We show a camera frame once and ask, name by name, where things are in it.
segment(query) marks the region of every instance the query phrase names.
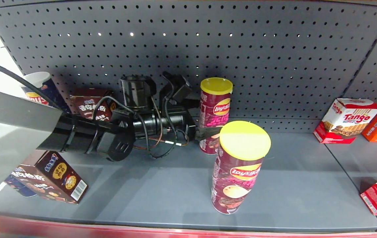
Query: gray metal shelf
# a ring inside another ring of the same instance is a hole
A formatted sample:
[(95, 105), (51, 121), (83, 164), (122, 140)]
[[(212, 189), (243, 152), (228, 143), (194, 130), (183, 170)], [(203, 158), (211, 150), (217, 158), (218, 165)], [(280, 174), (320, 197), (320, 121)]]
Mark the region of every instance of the gray metal shelf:
[(195, 143), (153, 161), (134, 151), (125, 161), (63, 154), (89, 184), (79, 205), (24, 198), (5, 187), (0, 215), (73, 223), (268, 232), (377, 230), (337, 161), (312, 134), (270, 134), (273, 146), (255, 188), (236, 214), (211, 205), (214, 156)]
[(377, 143), (358, 137), (352, 144), (328, 144), (359, 191), (377, 182)]

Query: black cable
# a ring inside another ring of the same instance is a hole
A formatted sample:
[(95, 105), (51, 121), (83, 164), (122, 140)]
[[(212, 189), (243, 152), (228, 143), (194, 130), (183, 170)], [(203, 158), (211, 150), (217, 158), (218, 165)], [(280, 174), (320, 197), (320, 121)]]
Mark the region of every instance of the black cable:
[(92, 120), (93, 120), (93, 123), (98, 126), (98, 121), (96, 120), (96, 114), (98, 113), (98, 110), (99, 110), (99, 107), (101, 106), (101, 104), (106, 100), (106, 99), (110, 99), (112, 101), (114, 101), (116, 104), (118, 104), (120, 107), (124, 108), (125, 110), (127, 110), (128, 112), (136, 115), (140, 122), (142, 123), (142, 126), (143, 126), (143, 130), (145, 131), (145, 139), (146, 139), (146, 148), (147, 148), (147, 151), (150, 153), (150, 146), (149, 146), (149, 136), (148, 136), (148, 129), (146, 128), (146, 124), (145, 124), (145, 121), (143, 120), (142, 116), (131, 110), (130, 108), (126, 107), (125, 105), (123, 105), (122, 103), (120, 103), (118, 100), (116, 100), (115, 98), (111, 97), (111, 96), (105, 96), (103, 98), (101, 98), (98, 103), (96, 104), (96, 107), (93, 109), (93, 117), (92, 117)]
[(185, 131), (180, 130), (179, 128), (176, 128), (176, 130), (179, 131), (179, 132), (181, 132), (184, 135), (184, 139), (186, 140), (186, 144), (184, 144), (184, 145), (187, 145), (189, 143), (189, 136), (188, 136), (188, 134)]
[(62, 110), (65, 114), (68, 114), (67, 111), (61, 109), (58, 104), (56, 104), (55, 101), (51, 100), (50, 98), (48, 98), (46, 95), (44, 95), (42, 93), (41, 90), (39, 90), (37, 87), (33, 86), (33, 84), (29, 83), (27, 80), (25, 80), (24, 78), (18, 76), (17, 74), (14, 74), (13, 72), (9, 71), (8, 69), (0, 66), (0, 72), (8, 75), (9, 77), (12, 77), (13, 79), (17, 80), (19, 83), (23, 84), (24, 86), (28, 87), (30, 90), (32, 90), (33, 92), (37, 93), (40, 97), (42, 97), (43, 99), (45, 99), (46, 101), (48, 101), (48, 103), (50, 105), (52, 105), (53, 107), (57, 108), (57, 109), (60, 109)]
[(169, 80), (169, 79), (168, 79), (167, 77), (165, 77), (165, 76), (164, 76), (164, 78), (169, 82), (169, 84), (170, 84), (171, 87), (172, 87), (172, 90), (171, 90), (171, 93), (168, 94), (168, 95), (165, 97), (165, 101), (163, 102), (163, 111), (164, 111), (164, 113), (165, 113), (166, 120), (168, 121), (169, 125), (171, 126), (172, 131), (174, 132), (175, 140), (174, 140), (174, 143), (172, 144), (172, 147), (169, 148), (169, 150), (167, 150), (164, 154), (162, 154), (162, 155), (160, 155), (160, 156), (154, 156), (154, 155), (152, 155), (152, 157), (154, 157), (155, 159), (162, 158), (162, 157), (168, 155), (168, 154), (172, 151), (172, 149), (175, 147), (175, 145), (176, 145), (176, 143), (177, 143), (177, 140), (178, 140), (177, 130), (175, 129), (174, 124), (172, 123), (171, 118), (169, 117), (169, 114), (168, 114), (168, 103), (169, 103), (169, 99), (174, 95), (175, 87), (174, 87), (174, 85), (172, 84), (171, 80)]

